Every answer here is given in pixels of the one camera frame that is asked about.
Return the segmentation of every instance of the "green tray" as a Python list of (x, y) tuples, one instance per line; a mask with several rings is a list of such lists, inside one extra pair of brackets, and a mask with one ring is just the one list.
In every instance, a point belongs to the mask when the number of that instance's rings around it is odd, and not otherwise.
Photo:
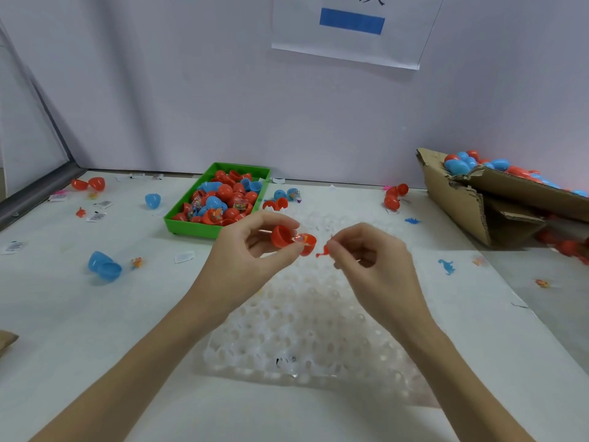
[(230, 170), (235, 170), (240, 174), (252, 174), (252, 180), (260, 180), (262, 187), (258, 199), (254, 204), (252, 212), (257, 211), (262, 204), (266, 189), (270, 183), (270, 169), (267, 167), (259, 166), (247, 166), (242, 164), (231, 164), (231, 163), (212, 163), (211, 167), (202, 174), (195, 184), (182, 196), (180, 200), (174, 205), (174, 207), (164, 216), (164, 222), (168, 231), (174, 234), (184, 234), (186, 236), (205, 237), (205, 238), (217, 238), (219, 231), (222, 226), (205, 225), (203, 223), (192, 223), (192, 222), (180, 222), (179, 220), (172, 220), (171, 218), (180, 212), (183, 203), (190, 203), (190, 197), (192, 193), (196, 191), (196, 188), (203, 184), (205, 181), (210, 181), (215, 176), (215, 172), (218, 170), (224, 170), (229, 173)]

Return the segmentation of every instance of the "forearm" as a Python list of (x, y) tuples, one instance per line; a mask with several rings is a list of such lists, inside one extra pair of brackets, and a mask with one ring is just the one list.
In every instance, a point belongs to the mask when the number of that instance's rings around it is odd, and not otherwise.
[(178, 363), (212, 330), (181, 301), (31, 442), (123, 441)]
[(534, 441), (482, 384), (433, 321), (421, 334), (408, 339), (406, 349), (461, 441)]

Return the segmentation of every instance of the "white paper sign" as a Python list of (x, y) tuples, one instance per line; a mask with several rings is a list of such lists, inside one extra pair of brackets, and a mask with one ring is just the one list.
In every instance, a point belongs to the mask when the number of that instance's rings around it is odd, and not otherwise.
[(443, 0), (274, 0), (272, 48), (419, 69)]

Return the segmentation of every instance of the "white table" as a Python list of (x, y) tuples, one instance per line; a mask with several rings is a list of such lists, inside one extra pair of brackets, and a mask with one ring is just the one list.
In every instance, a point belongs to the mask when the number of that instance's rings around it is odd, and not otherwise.
[[(2, 440), (26, 441), (116, 363), (182, 297), (210, 251), (207, 240), (171, 235), (144, 206), (144, 195), (158, 192), (171, 207), (193, 179), (117, 182), (114, 174), (100, 175), (107, 181), (100, 199), (114, 201), (102, 222), (75, 216), (79, 206), (94, 210), (94, 201), (73, 192), (0, 233), (0, 246), (28, 242), (17, 254), (0, 256), (0, 328), (21, 336), (0, 358)], [(411, 231), (414, 252), (444, 251), (455, 266), (476, 254), (424, 192), (410, 192), (403, 215), (387, 215), (377, 190), (304, 186), (302, 193), (305, 208), (335, 207), (353, 196), (354, 217), (426, 217)], [(86, 268), (95, 250), (126, 268), (138, 256), (145, 264), (105, 284)], [(175, 265), (174, 256), (187, 250), (195, 259)], [(424, 289), (436, 319), (538, 441), (586, 440), (589, 377), (533, 312), (514, 306), (525, 303), (492, 268), (485, 276), (499, 280), (475, 295)], [(336, 394), (197, 376), (199, 350), (173, 373), (129, 440), (456, 440), (439, 409), (383, 404), (358, 389)]]

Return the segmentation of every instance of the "pile of plastic eggs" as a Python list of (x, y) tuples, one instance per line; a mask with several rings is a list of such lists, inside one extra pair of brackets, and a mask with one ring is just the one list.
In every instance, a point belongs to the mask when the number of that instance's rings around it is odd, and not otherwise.
[(399, 196), (403, 197), (407, 195), (407, 192), (409, 192), (409, 186), (405, 183), (389, 187), (385, 194), (385, 206), (392, 211), (398, 210), (401, 207)]
[[(476, 150), (467, 150), (466, 152), (458, 152), (456, 154), (450, 154), (444, 159), (444, 167), (448, 172), (454, 175), (466, 175), (476, 166), (485, 166), (489, 169), (506, 172), (516, 177), (525, 178), (536, 183), (546, 184), (557, 189), (562, 189), (559, 185), (549, 181), (548, 179), (541, 176), (537, 170), (526, 170), (510, 164), (508, 160), (482, 160)], [(589, 197), (589, 194), (583, 190), (565, 189), (566, 191), (572, 192), (583, 197)]]
[(211, 181), (197, 187), (190, 203), (183, 203), (172, 220), (230, 225), (252, 212), (262, 186), (261, 181), (252, 181), (252, 174), (239, 175), (235, 170), (226, 174), (218, 170)]

